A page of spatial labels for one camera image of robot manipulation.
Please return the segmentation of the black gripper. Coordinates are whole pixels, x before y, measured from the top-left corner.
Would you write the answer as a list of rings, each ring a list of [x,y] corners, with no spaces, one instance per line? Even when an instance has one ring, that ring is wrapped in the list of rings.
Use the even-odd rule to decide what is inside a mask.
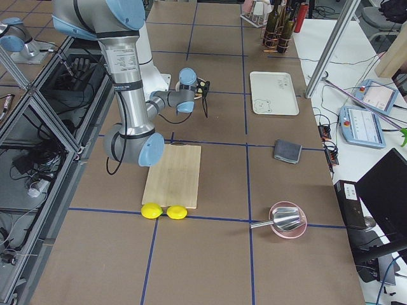
[[[207,96],[210,90],[210,81],[203,79],[197,80],[197,86],[195,90],[195,98],[204,98]]]

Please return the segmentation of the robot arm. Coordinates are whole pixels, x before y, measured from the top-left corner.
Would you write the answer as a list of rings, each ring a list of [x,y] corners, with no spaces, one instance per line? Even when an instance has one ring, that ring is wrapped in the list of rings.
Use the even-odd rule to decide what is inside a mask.
[[[178,90],[169,91],[153,63],[142,1],[55,1],[52,18],[58,31],[101,48],[121,116],[104,137],[106,154],[120,163],[157,164],[165,144],[153,119],[165,107],[193,112],[195,71],[183,68]]]
[[[54,45],[35,40],[18,17],[1,21],[1,46],[18,64],[41,64]]]

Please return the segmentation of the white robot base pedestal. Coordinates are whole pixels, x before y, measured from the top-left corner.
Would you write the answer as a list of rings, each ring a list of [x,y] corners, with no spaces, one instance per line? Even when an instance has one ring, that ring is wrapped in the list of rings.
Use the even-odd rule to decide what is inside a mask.
[[[138,59],[138,70],[135,73],[138,89],[136,89],[136,100],[140,105],[145,105],[150,99],[150,95],[156,91],[167,92],[169,89],[169,74],[161,74],[153,62],[147,27],[145,23],[145,9],[142,1],[135,1],[135,12],[137,19],[142,23],[139,29],[139,38],[136,42],[136,51]]]

